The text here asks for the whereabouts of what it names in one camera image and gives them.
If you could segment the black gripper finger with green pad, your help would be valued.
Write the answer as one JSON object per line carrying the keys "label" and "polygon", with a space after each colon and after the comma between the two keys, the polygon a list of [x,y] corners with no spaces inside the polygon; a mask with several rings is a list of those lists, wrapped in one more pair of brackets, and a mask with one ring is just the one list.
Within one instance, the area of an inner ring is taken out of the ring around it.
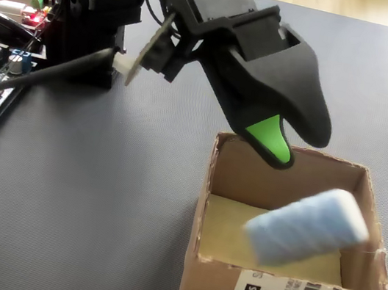
{"label": "black gripper finger with green pad", "polygon": [[271,167],[291,167],[294,157],[282,125],[281,96],[257,81],[230,48],[206,43],[199,61],[232,131]]}
{"label": "black gripper finger with green pad", "polygon": [[331,118],[316,53],[287,24],[241,26],[227,48],[219,103],[238,133],[272,118],[285,119],[315,148],[329,144]]}

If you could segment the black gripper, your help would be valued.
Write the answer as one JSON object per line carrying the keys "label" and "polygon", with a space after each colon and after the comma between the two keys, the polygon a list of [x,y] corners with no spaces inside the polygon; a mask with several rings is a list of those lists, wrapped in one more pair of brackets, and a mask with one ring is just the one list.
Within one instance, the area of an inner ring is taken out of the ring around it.
{"label": "black gripper", "polygon": [[281,51],[277,6],[259,10],[254,0],[160,0],[173,15],[180,43],[265,57]]}

